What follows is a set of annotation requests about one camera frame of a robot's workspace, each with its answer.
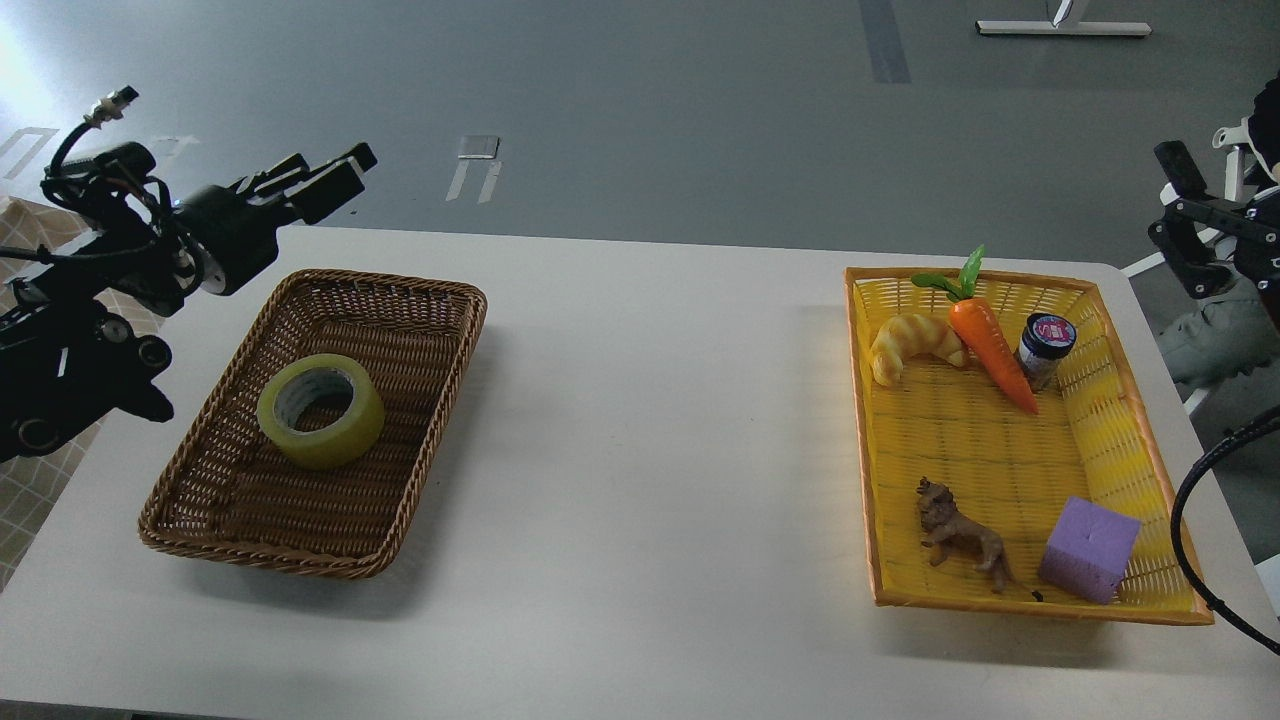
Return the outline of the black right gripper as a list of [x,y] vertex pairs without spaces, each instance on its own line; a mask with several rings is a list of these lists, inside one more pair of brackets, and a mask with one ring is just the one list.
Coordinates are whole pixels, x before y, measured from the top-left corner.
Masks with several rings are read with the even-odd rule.
[[[1251,281],[1277,331],[1279,191],[1266,190],[1251,202],[1219,197],[1183,141],[1165,141],[1153,152],[1172,191],[1148,228],[1165,264],[1194,300],[1242,290]],[[1236,250],[1220,255],[1215,243],[1235,237]]]

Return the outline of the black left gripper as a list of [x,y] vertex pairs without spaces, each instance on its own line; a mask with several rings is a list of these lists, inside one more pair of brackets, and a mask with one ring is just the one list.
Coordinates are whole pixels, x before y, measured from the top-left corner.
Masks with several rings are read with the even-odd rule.
[[207,186],[184,199],[175,220],[202,254],[202,290],[230,296],[243,288],[278,259],[279,228],[325,220],[365,191],[364,174],[376,164],[367,142],[316,168],[294,152],[228,187]]

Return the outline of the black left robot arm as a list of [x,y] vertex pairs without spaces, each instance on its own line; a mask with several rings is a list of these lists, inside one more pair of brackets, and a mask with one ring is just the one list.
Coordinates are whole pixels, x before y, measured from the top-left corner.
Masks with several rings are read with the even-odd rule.
[[170,346],[136,332],[101,295],[123,293],[163,318],[197,291],[233,295],[278,259],[282,227],[329,218],[364,192],[378,163],[365,142],[316,167],[292,154],[175,201],[142,143],[72,155],[137,96],[125,86],[97,100],[45,169],[45,197],[87,229],[60,249],[3,250],[27,263],[6,282],[14,305],[3,314],[4,461],[52,454],[114,410],[170,420],[154,383],[172,365]]

